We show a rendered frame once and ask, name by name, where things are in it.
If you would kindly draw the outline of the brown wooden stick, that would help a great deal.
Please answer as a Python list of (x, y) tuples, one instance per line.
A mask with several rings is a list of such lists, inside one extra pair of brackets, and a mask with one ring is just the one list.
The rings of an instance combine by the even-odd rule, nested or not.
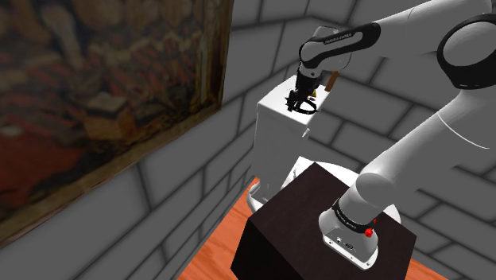
[(334, 87), (334, 84), (335, 84), (337, 78), (339, 77), (339, 74), (340, 74), (339, 71), (333, 71), (331, 73), (331, 75), (329, 76), (329, 78), (327, 80), (325, 89), (324, 89), (326, 92), (330, 92), (332, 90), (332, 88)]

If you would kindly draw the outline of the white toilet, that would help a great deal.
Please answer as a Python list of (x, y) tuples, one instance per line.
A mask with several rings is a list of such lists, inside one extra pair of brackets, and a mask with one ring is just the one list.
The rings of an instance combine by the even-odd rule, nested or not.
[(358, 174), (329, 160), (304, 154), (309, 125), (317, 114), (288, 111), (285, 98), (295, 88), (296, 76), (277, 85), (257, 103), (253, 161), (250, 174), (258, 183), (250, 188), (246, 202), (256, 212), (312, 163), (317, 163), (345, 185), (352, 185)]

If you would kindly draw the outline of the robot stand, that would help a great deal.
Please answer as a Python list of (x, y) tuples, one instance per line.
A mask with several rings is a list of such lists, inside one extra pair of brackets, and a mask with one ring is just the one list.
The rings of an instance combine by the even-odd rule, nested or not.
[(357, 173), (313, 163), (246, 221), (231, 270), (238, 280), (405, 280), (416, 236), (382, 213), (378, 257), (362, 270), (325, 245), (318, 217)]

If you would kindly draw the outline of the framed wall painting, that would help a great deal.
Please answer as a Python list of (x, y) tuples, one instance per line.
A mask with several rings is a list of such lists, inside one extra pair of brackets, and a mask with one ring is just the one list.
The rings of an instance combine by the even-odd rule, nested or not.
[(234, 0), (0, 0), (0, 249), (216, 113)]

